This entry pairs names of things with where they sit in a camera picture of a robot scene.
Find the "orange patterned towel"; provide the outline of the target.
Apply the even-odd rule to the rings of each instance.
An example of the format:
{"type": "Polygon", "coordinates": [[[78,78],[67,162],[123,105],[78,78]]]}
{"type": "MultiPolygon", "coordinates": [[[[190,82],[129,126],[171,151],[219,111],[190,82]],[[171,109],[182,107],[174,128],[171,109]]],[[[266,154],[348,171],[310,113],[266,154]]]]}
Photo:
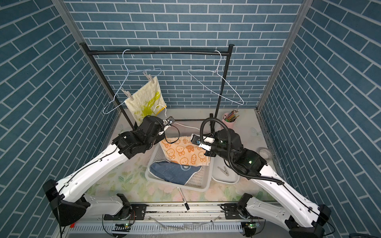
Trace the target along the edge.
{"type": "Polygon", "coordinates": [[[205,150],[192,144],[190,139],[190,136],[182,136],[172,144],[162,140],[160,146],[166,159],[185,166],[209,166],[210,157],[205,156],[205,150]]]}

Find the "blue patterned towel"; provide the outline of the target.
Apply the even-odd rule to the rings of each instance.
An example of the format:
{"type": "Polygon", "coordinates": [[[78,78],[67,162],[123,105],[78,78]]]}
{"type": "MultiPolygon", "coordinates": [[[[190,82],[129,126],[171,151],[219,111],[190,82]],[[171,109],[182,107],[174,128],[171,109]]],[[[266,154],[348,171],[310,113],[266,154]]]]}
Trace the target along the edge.
{"type": "Polygon", "coordinates": [[[149,173],[163,181],[185,185],[200,170],[202,166],[187,166],[172,163],[167,160],[153,162],[149,173]]]}

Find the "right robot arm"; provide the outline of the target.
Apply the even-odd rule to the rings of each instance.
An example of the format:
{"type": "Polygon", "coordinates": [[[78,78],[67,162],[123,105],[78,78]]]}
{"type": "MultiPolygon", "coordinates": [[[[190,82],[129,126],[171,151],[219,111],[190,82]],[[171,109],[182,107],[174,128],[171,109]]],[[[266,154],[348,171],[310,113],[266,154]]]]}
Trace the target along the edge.
{"type": "Polygon", "coordinates": [[[207,118],[199,136],[192,143],[205,150],[209,157],[219,156],[239,176],[259,185],[279,203],[278,206],[244,194],[237,203],[237,212],[245,219],[261,217],[288,231],[293,238],[323,238],[329,225],[328,206],[308,200],[288,184],[259,153],[247,149],[240,136],[217,118],[207,118]]]}

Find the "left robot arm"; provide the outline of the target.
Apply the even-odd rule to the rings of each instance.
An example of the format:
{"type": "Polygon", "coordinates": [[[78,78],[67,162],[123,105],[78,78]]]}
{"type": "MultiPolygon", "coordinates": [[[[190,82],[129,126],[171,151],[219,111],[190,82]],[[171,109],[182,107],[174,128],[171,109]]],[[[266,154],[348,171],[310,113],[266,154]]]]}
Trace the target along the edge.
{"type": "Polygon", "coordinates": [[[165,139],[165,130],[172,122],[173,119],[146,116],[135,130],[119,134],[103,152],[77,171],[59,181],[46,181],[43,191],[58,224],[66,227],[83,217],[95,215],[127,219],[131,209],[123,194],[95,197],[86,192],[111,170],[165,139]]]}

